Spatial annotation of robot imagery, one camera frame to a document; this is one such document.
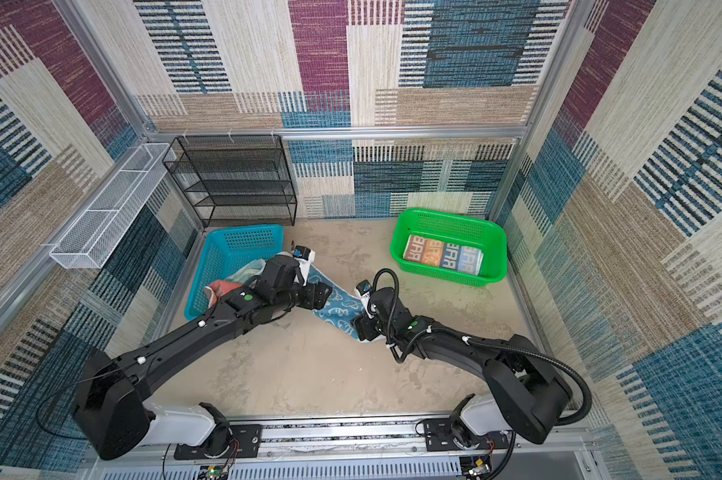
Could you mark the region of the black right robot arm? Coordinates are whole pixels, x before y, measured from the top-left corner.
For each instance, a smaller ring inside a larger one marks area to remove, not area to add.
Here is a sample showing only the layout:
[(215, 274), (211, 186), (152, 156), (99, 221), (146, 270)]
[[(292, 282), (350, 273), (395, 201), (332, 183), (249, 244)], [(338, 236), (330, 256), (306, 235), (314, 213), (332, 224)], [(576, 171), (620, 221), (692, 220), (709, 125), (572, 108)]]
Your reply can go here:
[(488, 395), (466, 396), (449, 417), (457, 447), (473, 449), (485, 435), (500, 431), (541, 444), (554, 427), (577, 423), (589, 413), (592, 395), (583, 378), (526, 337), (481, 338), (413, 315), (393, 287), (363, 281), (356, 293), (364, 312), (351, 324), (360, 340), (383, 338), (399, 364), (410, 356), (440, 361), (486, 383)]

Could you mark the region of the multicolour rabbit towel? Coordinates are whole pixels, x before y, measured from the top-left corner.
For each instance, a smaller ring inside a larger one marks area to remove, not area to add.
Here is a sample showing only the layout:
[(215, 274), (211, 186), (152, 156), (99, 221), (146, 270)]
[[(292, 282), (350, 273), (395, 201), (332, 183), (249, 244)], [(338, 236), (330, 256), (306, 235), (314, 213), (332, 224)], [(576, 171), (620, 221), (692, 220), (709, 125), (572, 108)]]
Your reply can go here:
[(478, 276), (483, 262), (480, 249), (410, 235), (404, 248), (405, 261)]

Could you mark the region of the light blue patterned towel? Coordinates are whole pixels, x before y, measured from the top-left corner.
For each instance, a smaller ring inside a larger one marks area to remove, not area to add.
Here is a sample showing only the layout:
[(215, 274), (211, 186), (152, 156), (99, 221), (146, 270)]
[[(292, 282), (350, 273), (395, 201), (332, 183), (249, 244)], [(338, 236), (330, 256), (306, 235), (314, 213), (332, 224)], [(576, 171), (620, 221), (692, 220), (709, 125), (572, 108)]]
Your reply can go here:
[[(233, 283), (242, 283), (251, 277), (260, 274), (265, 267), (265, 259), (255, 259), (237, 271), (226, 274), (223, 279)], [(333, 291), (326, 305), (321, 310), (314, 310), (313, 313), (324, 322), (338, 328), (354, 340), (360, 341), (358, 334), (351, 324), (351, 320), (364, 310), (360, 299), (342, 289), (332, 282), (321, 270), (311, 266), (309, 270), (309, 282), (321, 281), (331, 286)]]

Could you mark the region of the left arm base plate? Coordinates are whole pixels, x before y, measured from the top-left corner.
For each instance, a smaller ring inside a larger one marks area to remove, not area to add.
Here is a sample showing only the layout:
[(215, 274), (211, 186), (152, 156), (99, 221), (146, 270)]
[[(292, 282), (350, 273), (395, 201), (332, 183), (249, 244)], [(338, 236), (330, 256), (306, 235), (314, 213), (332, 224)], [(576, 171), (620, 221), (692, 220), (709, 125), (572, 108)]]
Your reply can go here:
[(238, 424), (217, 429), (200, 446), (177, 445), (172, 458), (177, 461), (256, 458), (262, 432), (262, 424)]

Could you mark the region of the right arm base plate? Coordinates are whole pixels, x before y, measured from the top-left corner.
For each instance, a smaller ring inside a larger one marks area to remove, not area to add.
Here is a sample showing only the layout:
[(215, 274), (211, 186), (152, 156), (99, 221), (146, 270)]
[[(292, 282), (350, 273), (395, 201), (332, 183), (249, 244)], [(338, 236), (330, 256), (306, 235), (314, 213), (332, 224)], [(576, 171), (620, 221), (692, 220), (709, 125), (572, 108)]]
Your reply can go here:
[(457, 420), (448, 417), (419, 420), (414, 431), (425, 440), (428, 452), (502, 450), (510, 445), (508, 433), (490, 431), (476, 435)]

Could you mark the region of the teal plastic basket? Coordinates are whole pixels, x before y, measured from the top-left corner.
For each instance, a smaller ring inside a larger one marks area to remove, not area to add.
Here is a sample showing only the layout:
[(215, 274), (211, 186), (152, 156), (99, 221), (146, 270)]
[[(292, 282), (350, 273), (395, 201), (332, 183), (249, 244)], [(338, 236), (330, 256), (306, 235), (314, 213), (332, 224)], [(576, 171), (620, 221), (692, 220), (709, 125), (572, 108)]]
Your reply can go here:
[(218, 229), (208, 234), (185, 307), (190, 321), (208, 308), (204, 288), (238, 272), (251, 261), (269, 259), (282, 250), (284, 228), (275, 224)]

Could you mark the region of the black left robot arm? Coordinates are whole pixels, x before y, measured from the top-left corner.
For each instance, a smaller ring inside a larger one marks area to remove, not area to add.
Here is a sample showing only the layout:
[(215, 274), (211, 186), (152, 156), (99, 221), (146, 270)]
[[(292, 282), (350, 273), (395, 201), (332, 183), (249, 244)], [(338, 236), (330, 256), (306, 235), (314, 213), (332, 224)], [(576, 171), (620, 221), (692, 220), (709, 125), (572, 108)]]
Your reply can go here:
[(210, 351), (295, 308), (321, 310), (332, 294), (310, 283), (297, 259), (276, 255), (263, 271), (217, 300), (204, 314), (152, 343), (115, 358), (101, 350), (86, 361), (76, 386), (73, 420), (102, 460), (138, 446), (177, 444), (208, 458), (231, 453), (233, 434), (224, 415), (208, 402), (169, 409), (150, 403), (153, 394)]

